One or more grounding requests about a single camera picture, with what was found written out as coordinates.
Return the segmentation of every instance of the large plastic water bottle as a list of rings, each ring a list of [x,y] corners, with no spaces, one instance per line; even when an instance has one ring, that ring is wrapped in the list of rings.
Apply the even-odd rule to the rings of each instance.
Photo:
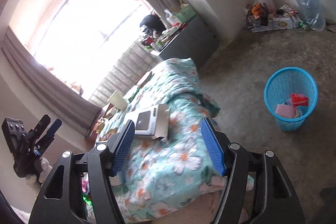
[[[171,11],[166,9],[165,13],[166,13],[166,19],[169,22],[169,24],[172,25],[172,27],[181,24],[181,22],[178,20],[178,18],[176,16],[174,16]]]
[[[319,0],[296,0],[299,10],[303,14],[303,20],[315,31],[323,31],[326,21],[323,17]]]

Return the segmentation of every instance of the bed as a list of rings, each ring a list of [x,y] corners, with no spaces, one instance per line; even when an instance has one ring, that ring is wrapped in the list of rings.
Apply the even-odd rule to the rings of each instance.
[[[97,136],[97,141],[104,140],[110,129],[121,130],[127,112],[160,103],[170,107],[168,140],[135,138],[123,167],[124,183],[113,187],[126,223],[160,218],[226,183],[213,169],[200,133],[205,117],[217,126],[212,118],[220,108],[200,89],[193,61],[169,59],[152,72],[127,109],[117,112]]]

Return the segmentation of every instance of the white cup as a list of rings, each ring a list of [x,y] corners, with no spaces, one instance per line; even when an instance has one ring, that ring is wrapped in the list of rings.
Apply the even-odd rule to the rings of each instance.
[[[127,101],[122,97],[118,90],[113,92],[111,97],[107,100],[107,103],[113,104],[116,108],[120,110],[125,110],[128,105]]]

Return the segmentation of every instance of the blue gripper pad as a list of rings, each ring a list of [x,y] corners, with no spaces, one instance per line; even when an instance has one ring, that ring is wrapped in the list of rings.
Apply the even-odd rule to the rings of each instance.
[[[223,176],[226,171],[224,164],[224,153],[215,137],[212,128],[205,119],[202,120],[201,134],[205,146],[209,152],[213,167],[219,172],[221,176]]]
[[[115,151],[115,165],[113,167],[114,174],[117,174],[123,167],[126,160],[128,151],[133,142],[135,125],[134,122],[131,122],[129,126],[125,129],[126,133],[120,141],[116,151]]]

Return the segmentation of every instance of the green object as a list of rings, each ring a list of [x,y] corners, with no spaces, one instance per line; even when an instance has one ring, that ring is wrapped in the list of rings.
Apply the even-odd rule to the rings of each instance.
[[[196,13],[190,5],[182,8],[179,11],[179,14],[181,14],[185,18],[185,22],[191,22],[196,17]]]
[[[299,26],[304,30],[307,30],[309,28],[309,26],[307,24],[303,23],[302,21],[299,22]]]
[[[136,97],[136,95],[139,93],[139,91],[140,91],[140,88],[137,88],[136,91],[132,94],[132,96],[128,98],[128,101],[132,102],[134,98]]]
[[[187,22],[187,20],[185,19],[184,15],[182,15],[181,13],[175,13],[176,18],[181,21],[181,23],[185,23]]]
[[[156,45],[157,45],[159,48],[162,48],[164,44],[163,44],[161,41],[157,41],[157,42],[156,42]]]
[[[88,204],[92,206],[92,201],[91,199],[87,196],[86,193],[83,193],[83,200]]]

